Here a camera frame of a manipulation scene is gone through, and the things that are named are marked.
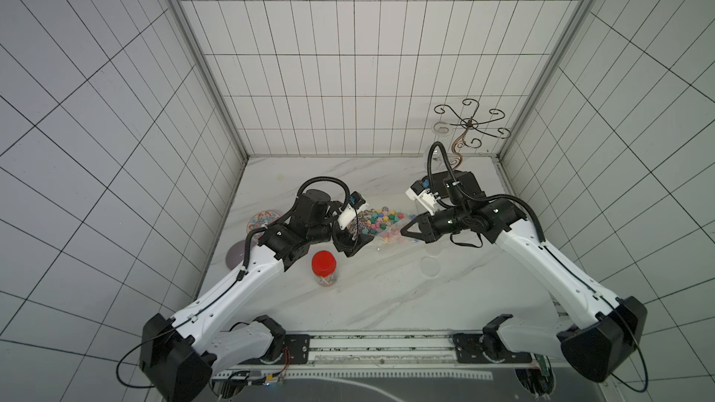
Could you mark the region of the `small clear candy jar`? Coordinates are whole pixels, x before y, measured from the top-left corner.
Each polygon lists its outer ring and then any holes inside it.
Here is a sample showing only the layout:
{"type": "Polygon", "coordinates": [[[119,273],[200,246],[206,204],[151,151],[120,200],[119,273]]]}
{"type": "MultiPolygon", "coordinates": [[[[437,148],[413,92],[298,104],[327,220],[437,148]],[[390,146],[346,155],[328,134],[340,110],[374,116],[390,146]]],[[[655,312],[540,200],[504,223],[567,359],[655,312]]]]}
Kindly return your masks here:
{"type": "Polygon", "coordinates": [[[430,257],[439,257],[445,250],[445,244],[442,241],[426,244],[426,254],[430,257]]]}

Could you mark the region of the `pile of star candies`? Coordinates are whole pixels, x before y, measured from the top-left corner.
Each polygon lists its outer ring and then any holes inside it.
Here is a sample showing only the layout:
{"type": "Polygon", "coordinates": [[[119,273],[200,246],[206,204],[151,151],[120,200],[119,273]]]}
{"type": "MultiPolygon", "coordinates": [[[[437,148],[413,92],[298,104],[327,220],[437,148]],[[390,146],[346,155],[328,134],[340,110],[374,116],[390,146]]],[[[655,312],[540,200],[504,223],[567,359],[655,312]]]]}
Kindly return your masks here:
{"type": "Polygon", "coordinates": [[[389,207],[368,208],[359,214],[357,218],[357,228],[363,234],[377,236],[381,231],[393,225],[402,227],[406,222],[407,215],[403,212],[391,210],[389,207]]]}

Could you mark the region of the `clear large jar lid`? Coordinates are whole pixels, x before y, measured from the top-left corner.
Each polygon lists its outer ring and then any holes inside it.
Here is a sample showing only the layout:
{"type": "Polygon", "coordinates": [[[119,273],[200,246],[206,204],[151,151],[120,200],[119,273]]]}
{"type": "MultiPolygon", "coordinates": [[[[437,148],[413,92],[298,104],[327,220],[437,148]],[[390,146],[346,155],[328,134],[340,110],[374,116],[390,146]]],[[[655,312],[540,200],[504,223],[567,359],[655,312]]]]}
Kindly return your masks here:
{"type": "Polygon", "coordinates": [[[435,278],[441,272],[441,264],[435,258],[425,257],[420,260],[420,270],[427,278],[435,278]]]}

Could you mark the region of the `colourful candy jar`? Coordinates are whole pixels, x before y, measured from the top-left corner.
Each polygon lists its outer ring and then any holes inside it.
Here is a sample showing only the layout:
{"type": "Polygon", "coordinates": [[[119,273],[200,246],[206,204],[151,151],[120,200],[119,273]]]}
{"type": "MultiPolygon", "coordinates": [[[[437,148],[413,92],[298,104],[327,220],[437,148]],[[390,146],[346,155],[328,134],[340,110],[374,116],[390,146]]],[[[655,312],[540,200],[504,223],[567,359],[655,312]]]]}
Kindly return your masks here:
{"type": "Polygon", "coordinates": [[[376,237],[375,242],[378,245],[393,245],[393,244],[403,244],[408,242],[408,239],[402,236],[400,232],[400,227],[389,226],[387,229],[381,231],[376,237]]]}

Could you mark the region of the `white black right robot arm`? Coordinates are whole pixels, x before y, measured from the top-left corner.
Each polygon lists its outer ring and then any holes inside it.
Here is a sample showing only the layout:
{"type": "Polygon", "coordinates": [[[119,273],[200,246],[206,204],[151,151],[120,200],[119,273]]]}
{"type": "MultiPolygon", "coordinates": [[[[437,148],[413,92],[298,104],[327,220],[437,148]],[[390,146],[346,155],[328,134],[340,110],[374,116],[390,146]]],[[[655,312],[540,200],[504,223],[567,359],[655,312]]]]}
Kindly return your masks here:
{"type": "Polygon", "coordinates": [[[484,247],[492,244],[521,264],[564,310],[550,323],[512,314],[496,316],[480,332],[476,348],[493,364],[511,355],[561,359],[584,378],[603,383],[631,356],[644,360],[641,340],[648,311],[635,297],[621,298],[579,269],[547,240],[534,210],[519,197],[486,195],[468,171],[426,169],[406,194],[424,208],[401,230],[402,236],[425,244],[443,237],[465,249],[456,236],[475,234],[484,247]]]}

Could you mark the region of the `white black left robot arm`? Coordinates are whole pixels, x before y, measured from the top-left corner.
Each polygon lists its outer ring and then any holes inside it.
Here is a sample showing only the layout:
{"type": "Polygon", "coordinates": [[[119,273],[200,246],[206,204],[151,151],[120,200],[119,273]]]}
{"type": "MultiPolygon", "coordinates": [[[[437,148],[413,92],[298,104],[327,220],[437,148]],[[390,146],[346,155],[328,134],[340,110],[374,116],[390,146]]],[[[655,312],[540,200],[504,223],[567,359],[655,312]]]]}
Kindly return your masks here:
{"type": "Polygon", "coordinates": [[[240,265],[173,316],[157,314],[144,324],[135,350],[147,386],[167,401],[192,401],[219,372],[246,360],[279,359],[286,331],[270,316],[234,331],[226,325],[311,246],[331,242],[351,257],[369,244],[370,234],[349,228],[366,208],[365,198],[337,178],[304,182],[289,210],[247,234],[240,265]]]}

